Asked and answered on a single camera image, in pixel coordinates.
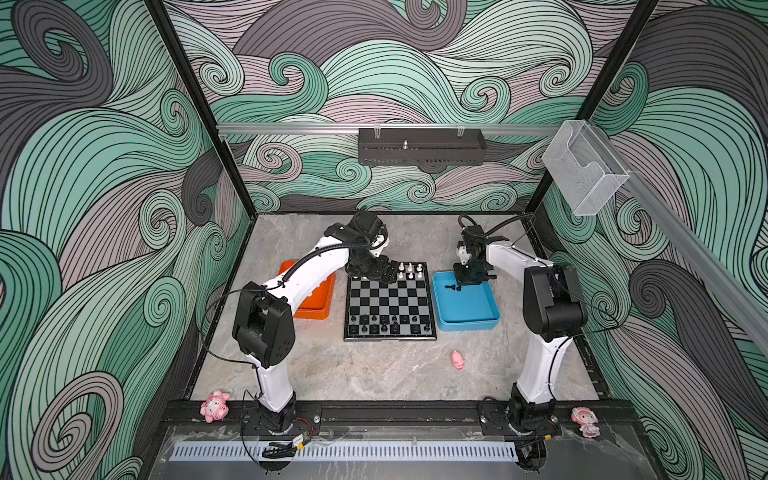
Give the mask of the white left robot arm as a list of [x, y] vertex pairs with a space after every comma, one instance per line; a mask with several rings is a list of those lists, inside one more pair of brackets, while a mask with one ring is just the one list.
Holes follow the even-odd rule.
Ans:
[[247, 284], [238, 299], [232, 338], [253, 369], [259, 413], [285, 430], [295, 415], [296, 393], [286, 359], [295, 341], [294, 314], [336, 271], [384, 283], [397, 280], [398, 263], [382, 253], [389, 235], [376, 216], [329, 226], [313, 249], [264, 284]]

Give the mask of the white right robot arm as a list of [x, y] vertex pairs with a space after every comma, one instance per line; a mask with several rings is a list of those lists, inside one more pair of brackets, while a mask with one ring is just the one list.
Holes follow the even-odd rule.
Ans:
[[535, 418], [549, 418], [565, 353], [587, 321], [577, 297], [575, 270], [557, 267], [508, 240], [465, 239], [458, 242], [456, 253], [453, 271], [462, 287], [494, 279], [493, 270], [522, 283], [522, 315], [530, 335], [522, 373], [513, 385], [510, 417], [520, 426]]

